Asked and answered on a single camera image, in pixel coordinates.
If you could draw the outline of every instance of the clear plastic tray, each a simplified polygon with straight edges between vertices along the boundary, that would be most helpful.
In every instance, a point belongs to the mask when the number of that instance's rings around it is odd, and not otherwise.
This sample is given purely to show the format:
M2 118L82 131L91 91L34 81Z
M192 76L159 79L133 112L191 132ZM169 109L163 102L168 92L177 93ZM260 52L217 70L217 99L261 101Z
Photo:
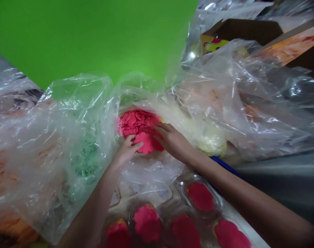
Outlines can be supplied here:
M120 189L119 187L117 186L113 195L112 195L112 199L111 199L111 202L110 202L110 207L113 207L113 206L116 206L119 204L121 200L121 193L120 193Z
M156 207L154 206L154 204L152 204L152 202L150 201L150 199L140 199L140 198L135 198L132 199L132 201L128 202L128 213L129 213L129 228L131 230L132 233L132 243L133 243L133 247L147 247L147 248L153 248L153 247L162 247L165 243L164 241L164 237L165 237L165 233L164 233L164 228L162 227L162 229L159 232L159 240L156 242L151 242L149 244L146 244L143 242L143 240L141 239L141 237L136 233L135 230L135 220L134 220L134 214L135 212L142 206L148 204L150 205L152 208L154 208L159 216L159 220L161 222L161 218L160 218L160 214L158 212L158 210L156 209Z
M208 226L205 225L197 213L189 206L181 203L168 206L167 208L159 208L161 221L165 230L165 241L167 247L181 247L173 234L173 220L181 215L187 215L191 218L198 230L202 248L213 247L213 242L208 236Z
M204 184L208 191L212 194L213 196L213 203L215 206L214 210L211 211L204 211L199 208L197 208L192 200L190 199L188 195L188 186L193 184L193 183L200 183ZM183 181L177 181L178 188L181 189L181 194L183 195L184 199L186 200L187 204L197 212L198 216L202 217L203 219L213 219L216 216L218 216L218 212L222 212L222 203L219 200L219 196L217 195L215 189L208 183L204 178L202 178L199 175L193 175L191 174L190 176L187 176L186 178L183 178Z
M109 228L118 220L123 219L125 223L127 224L128 230L129 230L129 235L132 237L133 234L130 229L129 225L129 215L127 212L118 212L118 213L110 213L104 223L104 227L102 230L102 247L106 247L106 242L107 242L107 231Z
M244 229L241 227L241 225L238 224L238 222L231 216L227 216L227 215L221 215L220 217L214 219L214 220L211 220L209 221L209 223L207 224L208 225L208 229L209 229L209 234L211 235L211 239L213 239L214 241L214 245L215 247L217 248L221 248L219 243L218 243L218 239L217 239L217 236L214 232L214 227L217 225L217 223L219 222L220 219L225 219L227 221L230 221L232 223L234 223L238 230L241 231L251 242L251 248L258 248L254 242L252 241L252 239L247 235L247 233L244 231Z

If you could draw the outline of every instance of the blue object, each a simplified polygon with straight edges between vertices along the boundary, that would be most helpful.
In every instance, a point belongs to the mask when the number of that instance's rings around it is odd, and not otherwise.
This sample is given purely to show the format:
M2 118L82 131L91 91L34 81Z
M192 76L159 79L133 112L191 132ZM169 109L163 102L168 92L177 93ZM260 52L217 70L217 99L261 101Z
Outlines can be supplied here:
M232 167L230 167L228 164L223 162L219 157L212 156L210 157L213 161L217 162L219 165L221 165L223 168L225 168L227 171L233 173L235 176L238 176L240 179L243 179L242 176Z

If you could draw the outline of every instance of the box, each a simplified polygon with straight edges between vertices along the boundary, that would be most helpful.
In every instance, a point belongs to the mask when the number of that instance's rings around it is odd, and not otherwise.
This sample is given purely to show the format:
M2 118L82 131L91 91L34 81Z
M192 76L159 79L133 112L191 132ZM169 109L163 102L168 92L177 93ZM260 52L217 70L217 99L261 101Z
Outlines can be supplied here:
M271 41L258 53L290 68L306 68L314 77L314 19Z
M216 23L203 33L201 40L205 54L214 52L233 39L255 40L264 46L282 34L283 31L277 22L228 19Z

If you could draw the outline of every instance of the pink dough piece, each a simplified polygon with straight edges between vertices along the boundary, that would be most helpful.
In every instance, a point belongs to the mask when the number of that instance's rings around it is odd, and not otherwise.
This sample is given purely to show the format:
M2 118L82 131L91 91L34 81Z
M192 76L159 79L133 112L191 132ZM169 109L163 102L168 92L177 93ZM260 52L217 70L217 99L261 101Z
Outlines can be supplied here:
M201 240L195 222L183 214L172 221L173 234L179 247L201 248Z
M150 134L147 133L140 133L135 136L135 140L133 144L137 144L139 142L143 142L144 145L138 149L138 152L141 152L143 154L153 153L153 146L151 142Z
M159 240L162 225L157 211L146 204L134 214L135 231L145 244Z
M130 234L123 220L115 222L107 231L106 248L130 248Z
M231 221L220 219L214 227L221 248L251 248L250 240Z
M188 186L188 196L196 208L203 211L215 209L213 195L204 184L195 182Z
M163 151L163 146L153 138L154 135L162 136L153 128L161 123L157 115L144 110L129 110L120 117L121 130L126 138L128 135L136 134L134 144L143 142L144 145L138 152L147 154L154 150Z

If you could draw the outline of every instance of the plastic bag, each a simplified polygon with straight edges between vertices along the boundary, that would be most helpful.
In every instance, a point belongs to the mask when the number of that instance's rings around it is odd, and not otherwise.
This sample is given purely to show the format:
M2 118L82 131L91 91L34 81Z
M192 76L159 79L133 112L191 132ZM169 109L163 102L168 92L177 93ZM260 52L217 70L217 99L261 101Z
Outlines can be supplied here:
M211 155L220 155L225 151L225 136L214 122L205 116L191 116L180 108L181 104L164 87L164 84L151 81L140 73L131 73L123 77L121 84L121 105L119 115L132 109L143 109L154 113L162 122L171 123L191 144ZM148 85L157 88L150 92ZM140 185L140 193L164 190L184 170L185 165L174 159L166 151L147 155L137 155L122 171L122 176L131 184Z
M314 0L279 1L257 20L276 21L286 33L314 18Z
M245 5L254 3L255 0L201 0L198 9L219 11L239 9Z
M314 79L255 56L259 47L233 40L174 77L183 107L225 130L231 164L314 149L314 115L306 110Z
M113 120L119 103L111 90L109 77L80 74L53 82L21 114L0 111L0 202L5 199L52 244L117 148ZM6 94L0 84L0 98Z
M167 120L164 109L161 109L163 84L158 84L141 73L130 73L120 80L119 85L121 85L119 116L137 108L157 114L162 121ZM153 154L137 154L121 174L132 188L143 194L164 190L164 186L170 185L182 173L184 167L184 164L166 151L154 151Z

